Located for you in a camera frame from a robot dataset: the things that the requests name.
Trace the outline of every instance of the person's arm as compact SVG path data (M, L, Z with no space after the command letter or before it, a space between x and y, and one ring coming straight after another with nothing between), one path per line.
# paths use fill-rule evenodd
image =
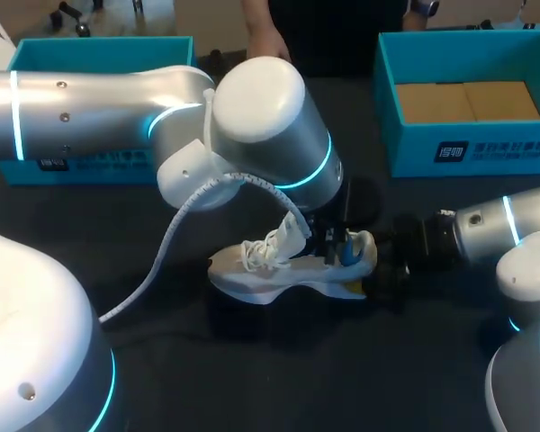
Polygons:
M268 0L242 0L242 10L248 33L252 34L260 29L274 27Z
M408 11L402 18L402 29L405 32L419 32L426 29L428 18L421 13Z
M272 21L268 0L242 0L248 30L248 58L270 56L290 60L282 35Z

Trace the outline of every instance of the person's hand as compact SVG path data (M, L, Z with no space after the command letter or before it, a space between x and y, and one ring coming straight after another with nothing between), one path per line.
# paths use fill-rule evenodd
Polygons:
M402 19L402 29L405 32L420 32L426 29L428 18L420 13L409 11Z
M247 55L249 59L268 56L292 61L284 38L274 26L256 29L250 33Z

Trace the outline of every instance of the blue shoe accent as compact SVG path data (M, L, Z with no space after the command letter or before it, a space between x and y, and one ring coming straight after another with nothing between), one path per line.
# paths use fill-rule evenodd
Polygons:
M346 244L344 245L344 248L342 249L342 253L340 254L340 257L338 258L340 260L340 264L344 267L350 267L354 264L359 263L362 260L362 257L364 256L364 248L360 250L360 253L358 255L354 255L354 242L352 238L348 238Z

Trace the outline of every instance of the black clothing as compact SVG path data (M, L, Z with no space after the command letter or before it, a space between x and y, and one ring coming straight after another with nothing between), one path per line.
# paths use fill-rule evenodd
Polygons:
M306 76L372 71L380 32L399 32L408 0L268 0L292 63Z

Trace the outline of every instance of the teal box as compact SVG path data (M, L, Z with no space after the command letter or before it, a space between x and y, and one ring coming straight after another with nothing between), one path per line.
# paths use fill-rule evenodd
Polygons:
M189 37L23 40L10 70L129 74L173 65L195 66ZM152 185L152 152L114 151L69 159L2 161L9 185Z
M391 174L540 174L540 121L406 123L396 85L524 81L540 114L540 30L384 33L374 100Z

